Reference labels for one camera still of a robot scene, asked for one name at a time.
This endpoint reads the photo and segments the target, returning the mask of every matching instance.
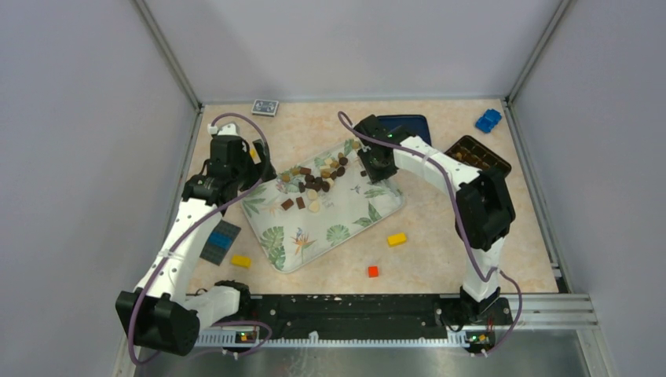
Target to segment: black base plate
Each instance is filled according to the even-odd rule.
[[[224,320],[260,320],[273,330],[273,338],[307,339],[443,339],[446,324],[461,324],[457,295],[262,295],[252,296],[237,314]],[[513,321],[506,298],[498,298],[482,315],[463,325],[494,325]],[[441,316],[436,314],[442,309]]]

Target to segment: red lego brick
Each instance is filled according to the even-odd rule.
[[[379,276],[379,267],[376,265],[371,265],[368,267],[368,277],[377,277]]]

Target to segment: dark blue tray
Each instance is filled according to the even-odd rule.
[[[380,115],[377,117],[382,126],[395,130],[398,126],[405,126],[414,134],[419,135],[423,141],[432,146],[428,121],[423,115]]]

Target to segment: metal floor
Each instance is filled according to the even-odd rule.
[[[273,348],[238,361],[220,353],[186,359],[160,355],[135,376],[589,376],[575,331],[516,331],[488,359],[450,348]]]

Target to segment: yellow lego brick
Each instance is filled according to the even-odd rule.
[[[244,257],[241,255],[234,255],[231,257],[231,264],[249,269],[250,265],[252,265],[252,259],[249,259],[248,257]]]
[[[390,247],[394,247],[397,245],[402,245],[403,243],[407,242],[407,236],[404,233],[398,233],[390,236],[386,240],[389,241]]]

